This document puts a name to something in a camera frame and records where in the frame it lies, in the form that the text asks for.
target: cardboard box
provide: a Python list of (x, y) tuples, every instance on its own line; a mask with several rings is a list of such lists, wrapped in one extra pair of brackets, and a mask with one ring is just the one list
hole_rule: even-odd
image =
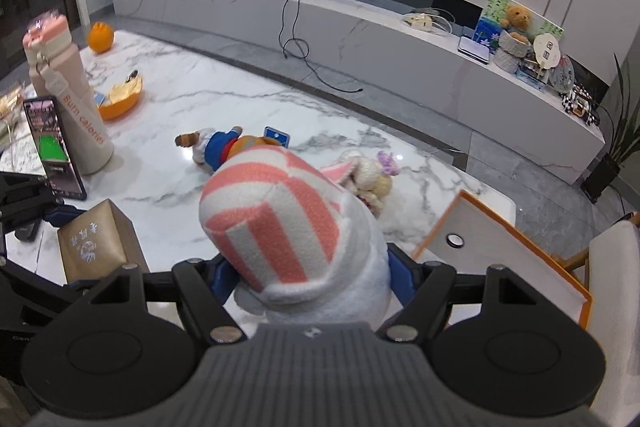
[(148, 272), (133, 223), (111, 200), (104, 200), (58, 230), (66, 281), (105, 277), (135, 263)]

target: marble table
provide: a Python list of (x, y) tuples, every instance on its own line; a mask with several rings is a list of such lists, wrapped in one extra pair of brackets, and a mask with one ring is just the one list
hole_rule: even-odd
[[(82, 61), (95, 89), (107, 92), (132, 70), (144, 77), (143, 98), (123, 118), (108, 122), (115, 144), (110, 162), (84, 178), (91, 208), (110, 198), (132, 220), (150, 270), (165, 271), (190, 257), (210, 259), (216, 248), (198, 221), (198, 200), (210, 176), (195, 165), (190, 150), (174, 137), (203, 127), (241, 125), (261, 136), (266, 125), (291, 135), (290, 150), (313, 166), (331, 164), (357, 148), (374, 157), (393, 152), (402, 168), (386, 198), (380, 225), (386, 240), (411, 251), (432, 229), (462, 189), (474, 194), (510, 223), (516, 206), (505, 195), (447, 166), (402, 140), (358, 121), (338, 107), (277, 82), (179, 47), (117, 31), (113, 48)], [(0, 170), (44, 174), (24, 120), (14, 143), (0, 158)], [(56, 230), (40, 227), (34, 243), (7, 237), (9, 258), (56, 283), (65, 283)]]

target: striped stuffed toy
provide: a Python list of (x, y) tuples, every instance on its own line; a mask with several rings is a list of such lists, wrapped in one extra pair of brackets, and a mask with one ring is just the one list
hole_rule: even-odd
[(242, 275), (226, 308), (247, 334), (261, 321), (382, 323), (391, 292), (380, 227), (355, 196), (283, 147), (227, 161), (204, 187), (200, 223)]

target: black cable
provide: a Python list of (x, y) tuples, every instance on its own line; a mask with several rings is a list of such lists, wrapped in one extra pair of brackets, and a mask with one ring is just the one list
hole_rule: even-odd
[[(284, 13), (285, 13), (285, 10), (287, 9), (287, 4), (289, 3), (289, 1), (290, 0), (284, 1), (284, 5), (282, 6), (282, 28), (280, 28), (280, 33), (278, 34), (278, 44), (280, 44), (280, 47), (282, 48), (282, 54), (284, 55), (284, 58), (289, 58), (289, 55), (290, 55), (294, 58), (299, 58), (300, 60), (304, 60), (307, 68), (311, 70), (311, 72), (316, 76), (316, 78), (320, 82), (322, 82), (325, 86), (330, 87), (331, 89), (335, 89), (336, 91), (347, 92), (347, 93), (361, 92), (362, 91), (361, 87), (355, 90), (347, 90), (347, 89), (340, 89), (339, 87), (332, 86), (331, 84), (325, 82), (320, 77), (320, 75), (318, 74), (317, 68), (314, 68), (312, 67), (311, 64), (309, 64), (309, 61), (307, 60), (309, 53), (311, 52), (309, 43), (306, 42), (305, 39), (300, 39), (296, 36), (296, 23), (298, 22), (298, 17), (300, 17), (300, 0), (298, 0), (298, 7), (296, 9), (296, 18), (294, 19), (293, 26), (291, 27), (291, 38), (288, 39), (286, 42), (284, 42), (284, 44), (282, 43), (282, 34), (284, 33)], [(298, 47), (298, 49), (300, 50), (300, 55), (296, 55), (291, 51), (287, 51), (286, 49), (287, 44), (289, 44), (290, 42), (293, 42)], [(302, 49), (302, 45), (306, 46), (306, 51)]]
[(615, 190), (618, 193), (618, 197), (620, 198), (620, 206), (622, 206), (622, 215), (626, 216), (625, 203), (622, 199), (622, 194), (620, 194), (620, 191), (617, 188), (615, 188), (613, 185), (609, 185), (609, 187), (613, 188), (613, 190)]
[(613, 137), (616, 135), (616, 126), (613, 124), (613, 118), (611, 118), (611, 114), (609, 113), (609, 111), (607, 111), (606, 107), (602, 107), (601, 105), (599, 105), (598, 107), (596, 107), (597, 109), (601, 109), (603, 110), (607, 116), (609, 117), (609, 121), (611, 122), (611, 142), (609, 143), (609, 154), (611, 154), (611, 148), (613, 147)]

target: basket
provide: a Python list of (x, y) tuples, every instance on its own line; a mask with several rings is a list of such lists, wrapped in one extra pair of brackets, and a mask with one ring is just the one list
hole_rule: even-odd
[(514, 39), (505, 30), (500, 34), (498, 45), (508, 54), (519, 58), (524, 57), (531, 49), (531, 44), (525, 44), (524, 42), (520, 42), (518, 39)]
[(494, 64), (507, 73), (515, 73), (519, 63), (520, 59), (518, 57), (508, 54), (504, 49), (499, 48), (498, 51), (495, 52)]

